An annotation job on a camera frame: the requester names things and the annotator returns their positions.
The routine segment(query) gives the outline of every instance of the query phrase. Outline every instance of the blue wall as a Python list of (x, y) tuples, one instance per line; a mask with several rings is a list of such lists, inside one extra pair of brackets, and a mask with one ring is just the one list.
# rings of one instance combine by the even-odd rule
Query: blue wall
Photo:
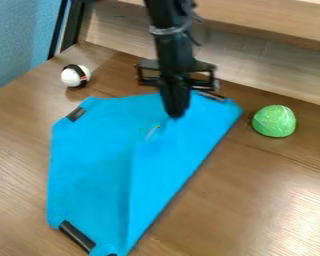
[(0, 0), (0, 87), (43, 63), (60, 0)]

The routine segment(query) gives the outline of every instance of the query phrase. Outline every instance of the blue cloth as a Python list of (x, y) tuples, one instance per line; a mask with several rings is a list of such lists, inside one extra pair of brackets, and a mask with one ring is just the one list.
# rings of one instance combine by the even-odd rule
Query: blue cloth
[(126, 255), (232, 127), (241, 109), (192, 94), (171, 119), (158, 94), (88, 98), (76, 122), (53, 126), (47, 220), (67, 220), (96, 243), (91, 256)]

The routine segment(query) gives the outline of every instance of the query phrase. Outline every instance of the black metal bracket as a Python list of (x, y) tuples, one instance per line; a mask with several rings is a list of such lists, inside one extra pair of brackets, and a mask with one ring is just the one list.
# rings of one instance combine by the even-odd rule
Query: black metal bracket
[(90, 0), (62, 0), (59, 8), (58, 18), (53, 32), (53, 37), (48, 53), (48, 59), (55, 56), (60, 39), (62, 25), (65, 22), (67, 5), (70, 4), (69, 14), (64, 26), (64, 36), (60, 46), (60, 51), (64, 51), (78, 42), (79, 32), (82, 25), (86, 3)]
[(62, 0), (60, 3), (58, 18), (57, 18), (56, 25), (54, 28), (50, 50), (48, 52), (48, 57), (47, 57), (48, 60), (53, 58), (54, 55), (56, 54), (56, 51), (57, 51), (57, 45), (58, 45), (58, 41), (59, 41), (59, 37), (60, 37), (61, 27), (63, 25), (65, 12), (66, 12), (67, 1), (68, 0)]
[(71, 7), (65, 26), (61, 51), (64, 51), (77, 43), (84, 17), (85, 6), (85, 2), (71, 1)]
[[(135, 65), (136, 79), (139, 85), (155, 86), (160, 85), (160, 77), (145, 76), (145, 71), (160, 71), (157, 60), (140, 59), (139, 64)], [(187, 79), (185, 83), (193, 90), (210, 91), (216, 89), (215, 65), (205, 63), (202, 61), (195, 61), (194, 66), (187, 70)], [(207, 80), (200, 80), (192, 78), (194, 73), (207, 73)]]

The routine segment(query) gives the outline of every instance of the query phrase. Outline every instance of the wood grain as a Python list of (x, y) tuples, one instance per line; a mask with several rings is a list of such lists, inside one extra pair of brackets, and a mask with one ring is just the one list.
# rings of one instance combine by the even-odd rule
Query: wood grain
[(199, 0), (197, 4), (197, 13), (207, 20), (320, 42), (320, 0)]
[[(78, 44), (0, 90), (0, 256), (85, 255), (45, 223), (50, 126), (87, 96), (154, 91), (136, 85), (136, 62)], [(69, 63), (96, 69), (87, 88), (61, 86)], [(244, 117), (131, 255), (320, 256), (320, 106), (228, 82), (221, 93)], [(291, 107), (296, 133), (271, 139), (254, 132), (247, 120), (267, 104)]]
[[(198, 24), (194, 28), (205, 43), (197, 58), (218, 65), (221, 79), (320, 105), (320, 52), (217, 30), (205, 37), (204, 31)], [(155, 55), (140, 6), (97, 2), (88, 9), (81, 39), (141, 57)]]

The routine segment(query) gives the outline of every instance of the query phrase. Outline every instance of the green object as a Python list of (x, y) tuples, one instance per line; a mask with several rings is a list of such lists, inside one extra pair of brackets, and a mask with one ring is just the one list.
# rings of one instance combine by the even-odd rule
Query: green object
[(290, 108), (271, 105), (255, 114), (252, 126), (257, 132), (269, 137), (286, 137), (294, 132), (296, 118)]

